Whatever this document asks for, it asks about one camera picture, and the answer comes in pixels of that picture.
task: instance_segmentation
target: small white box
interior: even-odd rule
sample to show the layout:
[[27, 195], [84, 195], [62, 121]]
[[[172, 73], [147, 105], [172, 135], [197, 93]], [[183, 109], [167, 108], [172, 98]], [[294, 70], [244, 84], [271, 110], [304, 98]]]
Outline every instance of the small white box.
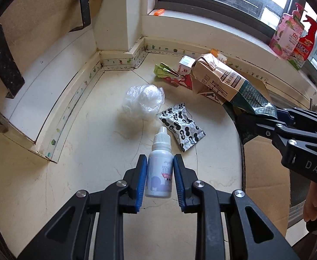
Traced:
[[190, 74], [192, 65], [196, 60], [189, 56], [183, 56], [183, 58], [179, 61], [178, 73], [180, 75]]

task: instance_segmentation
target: black wall bracket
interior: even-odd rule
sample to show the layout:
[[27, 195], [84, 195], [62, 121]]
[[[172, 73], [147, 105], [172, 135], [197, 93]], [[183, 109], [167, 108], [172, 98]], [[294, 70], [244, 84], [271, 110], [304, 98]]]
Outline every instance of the black wall bracket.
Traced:
[[73, 28], [70, 32], [82, 30], [91, 24], [89, 0], [80, 0], [80, 10], [82, 12], [83, 25]]
[[0, 24], [0, 78], [8, 89], [7, 98], [14, 99], [25, 80], [22, 77], [8, 47], [3, 27]]

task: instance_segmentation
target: red spray bottle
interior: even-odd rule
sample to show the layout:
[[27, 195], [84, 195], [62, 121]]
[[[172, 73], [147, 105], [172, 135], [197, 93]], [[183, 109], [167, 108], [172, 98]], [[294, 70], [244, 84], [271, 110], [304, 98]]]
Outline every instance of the red spray bottle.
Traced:
[[296, 48], [294, 48], [291, 56], [288, 58], [289, 62], [293, 65], [294, 68], [300, 70], [308, 56], [312, 52], [312, 48], [315, 43], [315, 34], [317, 31], [317, 22], [312, 19], [310, 16], [306, 15], [307, 20], [310, 22], [311, 26], [308, 30], [308, 34], [299, 39]]

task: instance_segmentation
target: floor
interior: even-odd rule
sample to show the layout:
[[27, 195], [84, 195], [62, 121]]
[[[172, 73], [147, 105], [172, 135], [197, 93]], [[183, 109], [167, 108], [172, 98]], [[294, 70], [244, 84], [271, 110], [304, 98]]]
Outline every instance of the floor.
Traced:
[[[185, 165], [218, 190], [232, 192], [242, 187], [239, 138], [222, 106], [154, 78], [155, 63], [175, 67], [178, 61], [149, 54], [134, 71], [105, 72], [78, 113], [57, 164], [0, 134], [0, 230], [14, 255], [76, 191], [105, 189], [136, 165], [139, 154], [150, 153], [161, 122], [124, 116], [121, 104], [131, 86], [163, 87], [162, 110], [185, 102], [206, 136], [185, 153], [172, 136], [172, 153], [181, 153]], [[144, 198], [138, 214], [124, 216], [127, 260], [194, 259], [195, 242], [196, 216], [181, 212], [175, 190], [170, 199]]]

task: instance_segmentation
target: pink soap bottle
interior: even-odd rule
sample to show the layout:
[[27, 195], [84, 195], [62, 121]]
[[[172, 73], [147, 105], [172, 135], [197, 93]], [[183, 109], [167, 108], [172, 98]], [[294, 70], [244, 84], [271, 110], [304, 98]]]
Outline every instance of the pink soap bottle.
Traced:
[[282, 15], [269, 44], [269, 47], [284, 60], [291, 55], [304, 30], [304, 25], [300, 22], [304, 8], [298, 3], [296, 7], [291, 15], [287, 13]]

